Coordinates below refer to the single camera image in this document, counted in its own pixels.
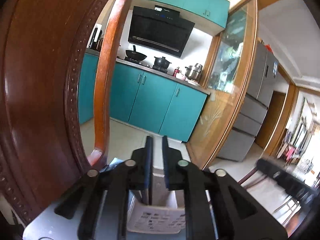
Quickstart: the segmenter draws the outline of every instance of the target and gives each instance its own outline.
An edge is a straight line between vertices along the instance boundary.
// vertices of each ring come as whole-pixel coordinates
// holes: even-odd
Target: red bottle
[[[179,67],[177,67],[174,71],[173,71],[173,75],[172,76],[176,76],[177,73],[180,73]]]

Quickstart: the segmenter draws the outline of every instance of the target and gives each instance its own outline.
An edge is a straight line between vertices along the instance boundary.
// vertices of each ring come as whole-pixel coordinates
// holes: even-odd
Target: backsplash
[[[122,59],[124,59],[124,57],[126,56],[126,49],[133,50],[133,44],[128,42],[131,17],[132,10],[129,10],[124,23],[124,29],[121,35],[121,46],[118,49],[118,56]],[[147,55],[147,58],[143,60],[143,63],[150,65],[150,67],[152,67],[154,64],[154,57],[165,57],[169,62],[171,62],[171,64],[168,67],[169,75],[172,75],[173,71],[177,67],[180,67],[181,72],[184,74],[186,71],[185,66],[195,65],[196,63],[204,65],[209,52],[211,41],[211,35],[204,33],[196,28],[193,28],[188,42],[181,55],[181,58],[141,45],[136,45],[136,49],[137,52]]]

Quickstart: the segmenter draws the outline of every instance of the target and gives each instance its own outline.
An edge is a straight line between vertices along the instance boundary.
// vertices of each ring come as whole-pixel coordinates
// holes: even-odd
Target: black wok
[[[133,46],[133,50],[127,49],[125,51],[125,54],[127,55],[128,58],[132,58],[132,59],[138,60],[138,61],[142,61],[147,57],[146,55],[144,55],[144,54],[142,54],[140,52],[137,52],[135,45]]]

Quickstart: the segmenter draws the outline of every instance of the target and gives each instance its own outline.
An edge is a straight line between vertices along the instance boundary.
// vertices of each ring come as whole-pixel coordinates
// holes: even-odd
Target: stainless steel pot
[[[188,79],[192,79],[192,80],[199,82],[200,77],[201,77],[202,65],[196,64],[195,66],[189,66],[189,67],[185,67],[185,68],[187,69],[186,77]]]

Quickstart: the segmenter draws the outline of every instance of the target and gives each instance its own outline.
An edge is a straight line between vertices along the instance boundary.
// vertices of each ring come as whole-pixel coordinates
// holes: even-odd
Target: black range hood
[[[128,41],[181,57],[194,25],[175,10],[134,6]]]

